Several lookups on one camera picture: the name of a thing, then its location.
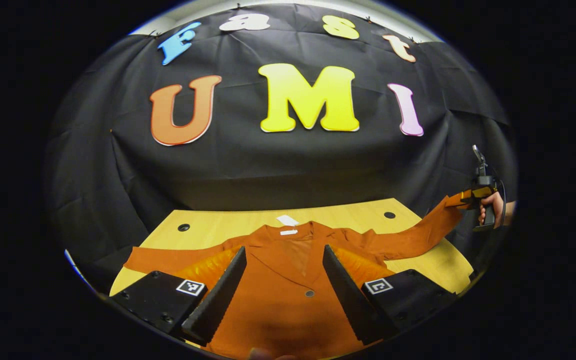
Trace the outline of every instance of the wooden table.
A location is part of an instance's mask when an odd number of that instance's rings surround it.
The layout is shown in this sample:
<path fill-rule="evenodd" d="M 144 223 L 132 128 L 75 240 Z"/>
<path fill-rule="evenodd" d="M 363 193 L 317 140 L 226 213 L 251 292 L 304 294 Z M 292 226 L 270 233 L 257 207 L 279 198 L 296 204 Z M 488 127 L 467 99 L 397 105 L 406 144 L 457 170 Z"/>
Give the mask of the wooden table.
<path fill-rule="evenodd" d="M 395 218 L 387 218 L 391 212 Z M 377 234 L 398 233 L 411 228 L 421 218 L 394 198 L 346 205 L 307 209 L 262 211 L 192 211 L 174 210 L 144 240 L 141 248 L 196 250 L 219 245 L 224 241 L 249 235 L 263 225 L 281 227 L 277 217 L 288 215 L 300 224 L 314 221 L 329 228 L 350 228 L 359 233 L 373 229 Z M 186 231 L 179 231 L 189 224 Z M 445 238 L 430 251 L 409 259 L 387 260 L 393 272 L 415 269 L 449 292 L 459 294 L 470 283 L 473 267 Z M 122 268 L 112 284 L 110 296 L 145 276 L 145 273 Z"/>

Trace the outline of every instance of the white label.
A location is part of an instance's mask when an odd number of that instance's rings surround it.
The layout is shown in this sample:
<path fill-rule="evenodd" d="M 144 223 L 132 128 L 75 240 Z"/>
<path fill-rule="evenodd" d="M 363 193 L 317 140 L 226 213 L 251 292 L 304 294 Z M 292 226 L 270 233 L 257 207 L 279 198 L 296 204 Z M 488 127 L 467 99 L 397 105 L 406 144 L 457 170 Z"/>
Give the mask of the white label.
<path fill-rule="evenodd" d="M 283 225 L 286 225 L 286 226 L 299 225 L 299 222 L 297 222 L 294 218 L 291 218 L 288 215 L 281 215 L 277 218 L 277 220 L 279 220 L 280 223 L 282 223 Z"/>

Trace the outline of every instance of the orange jacket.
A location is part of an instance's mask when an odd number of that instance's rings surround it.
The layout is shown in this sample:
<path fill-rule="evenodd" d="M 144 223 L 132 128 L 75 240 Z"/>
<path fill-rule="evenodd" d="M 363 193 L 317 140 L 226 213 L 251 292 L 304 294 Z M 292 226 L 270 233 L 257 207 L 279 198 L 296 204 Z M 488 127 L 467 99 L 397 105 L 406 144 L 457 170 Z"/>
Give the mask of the orange jacket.
<path fill-rule="evenodd" d="M 446 196 L 419 223 L 395 234 L 360 234 L 310 221 L 298 225 L 296 234 L 280 235 L 292 227 L 265 225 L 201 250 L 135 247 L 124 266 L 174 274 L 208 256 L 245 246 L 247 265 L 237 291 L 212 341 L 202 349 L 234 359 L 246 359 L 253 347 L 268 349 L 274 357 L 342 356 L 366 346 L 357 340 L 323 268 L 324 246 L 347 249 L 383 267 L 384 260 L 423 255 L 461 220 L 455 207 L 461 204 L 459 196 Z"/>

